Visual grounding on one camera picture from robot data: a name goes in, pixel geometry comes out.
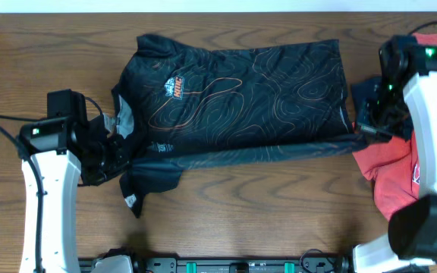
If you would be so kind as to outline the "black orange-patterned cycling jersey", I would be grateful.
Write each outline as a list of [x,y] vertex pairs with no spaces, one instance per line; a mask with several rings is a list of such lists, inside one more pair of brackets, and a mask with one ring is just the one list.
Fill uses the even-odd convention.
[[120,186],[136,217],[146,195],[173,190],[186,170],[366,146],[347,116],[335,39],[209,51],[142,35],[112,95],[129,161]]

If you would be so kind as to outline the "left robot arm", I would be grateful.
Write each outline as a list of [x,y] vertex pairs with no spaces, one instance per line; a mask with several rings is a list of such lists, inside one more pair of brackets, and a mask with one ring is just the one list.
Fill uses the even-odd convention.
[[20,129],[26,192],[21,272],[134,270],[128,254],[107,253],[90,261],[77,254],[77,185],[84,167],[102,161],[105,133],[86,115],[54,116]]

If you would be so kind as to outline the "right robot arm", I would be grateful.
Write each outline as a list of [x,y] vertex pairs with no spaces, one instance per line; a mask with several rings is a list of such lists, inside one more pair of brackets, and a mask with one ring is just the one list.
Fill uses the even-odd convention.
[[437,263],[437,45],[411,34],[379,49],[382,74],[354,85],[355,129],[374,143],[415,137],[418,199],[393,214],[385,235],[353,248],[342,272],[417,272]]

